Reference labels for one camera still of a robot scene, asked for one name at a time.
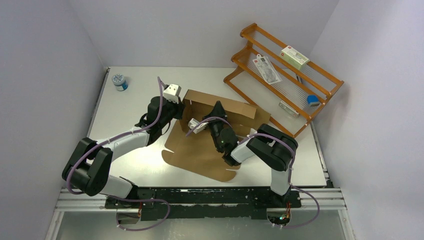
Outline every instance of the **brown cardboard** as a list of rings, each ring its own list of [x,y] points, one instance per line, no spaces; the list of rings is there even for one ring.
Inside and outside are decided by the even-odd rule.
[[[185,104],[183,117],[175,123],[165,143],[165,147],[173,152],[163,150],[163,160],[220,182],[230,181],[236,176],[234,170],[240,166],[231,167],[224,162],[223,153],[216,151],[209,129],[186,137],[189,121],[192,118],[202,120],[212,111],[215,103],[221,101],[235,133],[246,136],[251,128],[257,129],[261,124],[268,123],[271,115],[258,106],[195,90],[188,90],[182,101]]]

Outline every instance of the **wooden rack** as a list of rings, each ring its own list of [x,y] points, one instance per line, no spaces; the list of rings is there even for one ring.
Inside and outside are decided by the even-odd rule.
[[[312,61],[308,62],[307,66],[305,66],[302,70],[294,68],[276,54],[277,51],[277,53],[279,53],[280,50],[287,47],[287,45],[260,28],[256,23],[253,23],[243,29],[240,36],[247,40],[247,44],[241,51],[232,56],[231,61],[237,64],[237,68],[224,78],[224,83],[228,84],[247,102],[257,106],[250,97],[231,83],[231,80],[242,72],[245,71],[249,73],[263,86],[295,109],[299,113],[299,117],[304,119],[305,123],[302,127],[300,127],[300,129],[295,131],[286,129],[273,117],[270,119],[270,121],[280,130],[295,138],[317,116],[317,114],[324,108],[344,82],[329,74]],[[275,70],[280,74],[282,79],[284,78],[285,82],[279,82],[279,84],[268,84],[264,81],[255,65],[252,63],[252,59],[256,58],[257,54],[268,56]],[[288,72],[290,71],[292,71],[297,77],[300,77],[302,81],[299,81],[289,74]],[[326,81],[329,80],[331,84],[326,84],[326,86],[331,85],[331,89],[327,90],[325,87],[312,80],[312,78],[319,78],[319,80],[325,79]],[[309,107],[306,100],[306,96],[308,95],[317,96],[321,104],[315,108]]]

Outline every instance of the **purple cable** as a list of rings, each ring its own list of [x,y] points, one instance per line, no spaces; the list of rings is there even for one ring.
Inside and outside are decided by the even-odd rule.
[[[159,117],[161,116],[161,113],[162,113],[162,103],[163,103],[163,93],[162,93],[162,84],[164,84],[162,81],[161,81],[161,78],[160,77],[157,77],[157,82],[159,83],[159,92],[160,92],[160,100],[159,100],[159,114],[157,115],[157,117],[156,117],[156,119],[150,124],[150,125],[148,125],[148,126],[146,126],[146,127],[144,127],[144,128],[142,128],[142,129],[139,129],[139,130],[135,130],[134,131],[134,133],[140,133],[140,132],[143,132],[143,131],[145,131],[145,130],[147,130],[147,129],[149,129],[149,128],[151,128],[153,125],[155,125],[158,121],[159,121]],[[97,145],[95,145],[93,148],[91,148],[90,150],[88,150],[88,152],[86,152],[76,163],[75,163],[75,165],[70,169],[70,171],[69,171],[69,174],[67,175],[67,178],[66,178],[66,188],[67,188],[67,190],[71,193],[71,194],[75,194],[75,195],[79,195],[79,194],[83,194],[83,192],[82,191],[74,191],[74,190],[72,190],[72,186],[71,186],[71,178],[72,178],[72,175],[74,174],[74,172],[75,172],[75,170],[78,168],[78,166],[85,160],[85,159],[87,159],[87,157],[92,153],[92,152],[94,152],[96,149],[98,149],[98,148],[100,148],[101,146],[103,146],[103,145],[105,145],[105,144],[107,144],[107,143],[109,143],[109,142],[113,142],[113,141],[115,141],[115,140],[118,140],[118,139],[120,139],[120,138],[122,138],[122,137],[125,137],[125,136],[127,136],[127,135],[130,135],[130,134],[132,134],[132,132],[131,131],[127,131],[127,132],[124,132],[124,133],[121,133],[121,134],[119,134],[119,135],[116,135],[116,136],[114,136],[114,137],[112,137],[112,138],[110,138],[109,139],[109,141],[108,140],[105,140],[105,141],[103,141],[103,142],[101,142],[101,143],[98,143]]]
[[[298,225],[284,226],[283,228],[285,228],[285,229],[295,229],[295,228],[303,227],[305,225],[308,225],[308,224],[312,223],[315,219],[318,218],[318,215],[320,215],[320,204],[318,203],[318,200],[314,196],[312,196],[312,194],[310,194],[309,192],[307,192],[305,190],[302,190],[302,189],[298,188],[297,186],[293,186],[292,185],[292,169],[293,169],[293,164],[295,163],[295,155],[296,155],[295,151],[293,151],[293,149],[289,145],[287,145],[285,142],[281,141],[280,139],[278,139],[278,138],[276,138],[274,136],[268,135],[268,134],[263,134],[263,133],[254,133],[252,135],[249,135],[249,137],[246,137],[245,139],[243,139],[238,144],[239,145],[240,144],[243,144],[244,142],[246,142],[246,141],[248,141],[248,140],[250,140],[251,138],[254,138],[254,137],[265,137],[265,138],[269,138],[269,139],[274,140],[277,143],[283,145],[285,148],[287,148],[290,151],[290,153],[291,153],[291,161],[290,161],[290,164],[288,166],[288,184],[290,184],[290,187],[291,188],[296,189],[299,192],[302,192],[304,194],[309,195],[309,197],[311,197],[315,201],[315,203],[316,203],[317,210],[316,210],[316,214],[315,214],[315,216],[313,216],[313,218],[311,218],[310,220],[308,220],[308,221],[306,221],[304,223],[301,223],[301,224],[298,224]]]
[[[118,199],[118,200],[121,200],[121,201],[125,201],[125,202],[130,202],[130,203],[161,202],[161,203],[165,203],[166,206],[168,207],[168,211],[166,212],[165,217],[162,218],[160,221],[158,221],[157,223],[155,223],[155,224],[153,224],[151,226],[144,227],[144,228],[138,228],[138,229],[131,229],[131,228],[126,228],[126,227],[121,226],[120,223],[119,223],[119,221],[118,221],[118,214],[119,213],[117,213],[116,214],[116,224],[117,224],[117,227],[120,228],[120,229],[122,229],[122,230],[129,231],[129,232],[139,232],[139,231],[145,231],[145,230],[152,229],[152,228],[160,225],[161,223],[163,223],[167,219],[167,217],[170,215],[170,212],[171,212],[171,205],[170,205],[170,203],[167,202],[167,201],[165,201],[165,200],[163,200],[163,199],[125,199],[125,198],[120,198],[120,197],[112,196],[112,195],[109,195],[109,197],[112,197],[114,199]]]
[[[200,126],[200,124],[206,123],[206,122],[209,122],[209,121],[215,120],[215,119],[223,121],[224,123],[228,124],[228,126],[230,128],[232,128],[231,125],[224,118],[221,118],[221,117],[218,117],[218,116],[211,116],[211,117],[208,117],[208,118],[204,119],[203,121],[199,122],[196,126],[194,126],[192,129],[190,129],[190,131],[188,131],[185,136],[188,137],[195,129],[198,128],[198,126]]]

